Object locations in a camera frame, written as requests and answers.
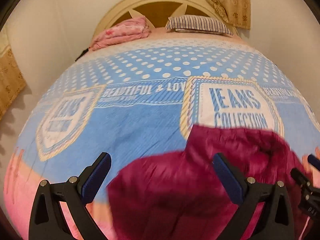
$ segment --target cream headboard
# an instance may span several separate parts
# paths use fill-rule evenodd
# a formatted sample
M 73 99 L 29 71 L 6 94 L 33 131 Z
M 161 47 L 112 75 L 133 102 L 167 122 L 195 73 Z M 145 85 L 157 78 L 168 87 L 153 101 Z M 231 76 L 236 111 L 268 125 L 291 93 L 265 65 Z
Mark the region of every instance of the cream headboard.
M 101 19 L 94 37 L 105 29 L 133 17 L 145 16 L 151 29 L 164 27 L 170 16 L 184 14 L 209 16 L 219 19 L 238 35 L 236 28 L 227 24 L 206 0 L 122 0 Z

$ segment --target maroon cloth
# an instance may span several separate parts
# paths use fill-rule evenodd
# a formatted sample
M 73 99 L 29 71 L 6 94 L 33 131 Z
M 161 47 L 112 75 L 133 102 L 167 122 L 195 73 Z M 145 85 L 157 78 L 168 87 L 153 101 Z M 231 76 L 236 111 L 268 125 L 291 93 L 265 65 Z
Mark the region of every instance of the maroon cloth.
M 222 152 L 246 177 L 288 190 L 299 237 L 307 217 L 298 209 L 300 188 L 290 176 L 303 166 L 289 145 L 271 131 L 212 129 L 194 125 L 184 151 L 150 156 L 124 167 L 108 185 L 119 240 L 216 239 L 237 209 L 212 167 Z M 251 236 L 260 203 L 242 239 Z

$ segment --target blue polka dot bedspread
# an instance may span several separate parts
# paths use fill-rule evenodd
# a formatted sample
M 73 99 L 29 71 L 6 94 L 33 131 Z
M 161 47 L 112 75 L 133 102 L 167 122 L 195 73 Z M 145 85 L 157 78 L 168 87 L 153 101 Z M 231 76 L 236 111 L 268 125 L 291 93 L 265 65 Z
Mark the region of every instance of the blue polka dot bedspread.
M 108 182 L 137 158 L 184 149 L 193 123 L 273 130 L 300 158 L 320 142 L 320 126 L 303 96 L 250 46 L 209 38 L 110 46 L 69 67 L 32 111 L 5 178 L 13 223 L 28 237 L 41 179 L 64 182 L 108 152 L 111 170 L 87 208 L 114 239 Z

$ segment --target striped pillow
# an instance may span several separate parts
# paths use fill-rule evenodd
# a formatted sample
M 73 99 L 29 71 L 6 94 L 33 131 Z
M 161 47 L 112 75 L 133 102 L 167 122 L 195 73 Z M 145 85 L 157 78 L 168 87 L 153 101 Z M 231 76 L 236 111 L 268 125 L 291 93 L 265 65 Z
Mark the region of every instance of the striped pillow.
M 185 29 L 194 31 L 205 31 L 212 34 L 228 34 L 233 36 L 233 33 L 228 27 L 219 20 L 198 16 L 198 15 L 182 15 L 178 17 L 169 17 L 169 21 L 165 25 L 167 30 Z

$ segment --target folded pink blanket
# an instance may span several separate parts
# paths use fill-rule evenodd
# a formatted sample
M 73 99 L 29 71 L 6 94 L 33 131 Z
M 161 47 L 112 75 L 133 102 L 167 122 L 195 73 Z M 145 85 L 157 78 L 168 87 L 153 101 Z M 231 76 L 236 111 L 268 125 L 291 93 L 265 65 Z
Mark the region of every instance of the folded pink blanket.
M 96 36 L 89 50 L 94 51 L 110 45 L 146 38 L 149 33 L 149 26 L 144 16 L 125 20 Z

